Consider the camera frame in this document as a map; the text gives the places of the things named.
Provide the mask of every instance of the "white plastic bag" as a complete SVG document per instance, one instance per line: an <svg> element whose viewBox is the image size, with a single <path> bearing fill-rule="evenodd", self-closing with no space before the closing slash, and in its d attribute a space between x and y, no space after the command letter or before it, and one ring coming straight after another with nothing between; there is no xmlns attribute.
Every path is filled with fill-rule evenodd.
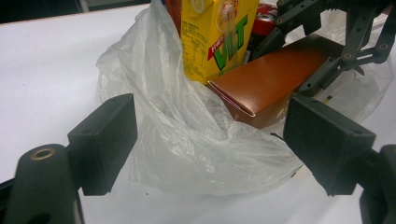
<svg viewBox="0 0 396 224"><path fill-rule="evenodd" d="M216 195L287 181L301 161L278 138L234 121L215 93L187 79L181 53L171 18L153 0L97 62L101 101L135 97L133 180L163 192Z"/></svg>

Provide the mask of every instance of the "table surface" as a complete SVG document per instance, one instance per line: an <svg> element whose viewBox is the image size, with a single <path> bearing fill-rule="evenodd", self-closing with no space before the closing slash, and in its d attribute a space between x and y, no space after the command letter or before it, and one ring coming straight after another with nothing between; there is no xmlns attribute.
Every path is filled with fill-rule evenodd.
<svg viewBox="0 0 396 224"><path fill-rule="evenodd" d="M0 25L0 182L26 151L68 145L66 135L99 106L96 60L147 6ZM362 124L377 134L376 150L396 144L394 95L395 81ZM305 167L268 193L224 197L162 194L129 181L129 169L127 161L110 194L81 197L87 223L361 223L361 188L328 197Z"/></svg>

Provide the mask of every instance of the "juice box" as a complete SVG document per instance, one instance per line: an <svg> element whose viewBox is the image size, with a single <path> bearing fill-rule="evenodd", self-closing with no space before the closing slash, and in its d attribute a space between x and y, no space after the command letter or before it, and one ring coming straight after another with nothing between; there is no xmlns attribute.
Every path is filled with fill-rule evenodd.
<svg viewBox="0 0 396 224"><path fill-rule="evenodd" d="M181 5L187 77L206 85L242 65L259 0L182 0Z"/></svg>

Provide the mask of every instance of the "red object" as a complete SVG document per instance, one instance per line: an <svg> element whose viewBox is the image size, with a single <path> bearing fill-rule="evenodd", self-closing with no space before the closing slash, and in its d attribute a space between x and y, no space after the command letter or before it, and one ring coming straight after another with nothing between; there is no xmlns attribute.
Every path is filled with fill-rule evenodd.
<svg viewBox="0 0 396 224"><path fill-rule="evenodd" d="M259 3L256 19L251 33L255 35L268 35L275 27L277 7L265 3Z"/></svg>

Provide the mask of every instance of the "white surface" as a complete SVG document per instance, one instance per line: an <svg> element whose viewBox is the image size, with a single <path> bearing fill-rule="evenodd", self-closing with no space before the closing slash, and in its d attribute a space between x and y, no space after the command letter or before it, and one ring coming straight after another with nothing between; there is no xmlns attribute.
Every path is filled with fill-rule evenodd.
<svg viewBox="0 0 396 224"><path fill-rule="evenodd" d="M66 135L98 106L96 60L144 7L0 25L0 182L14 176L26 151L68 145ZM377 133L376 150L396 144L394 95L395 81L363 123ZM361 223L361 188L327 197L306 168L269 193L226 197L161 194L128 174L127 163L110 194L81 197L88 224Z"/></svg>

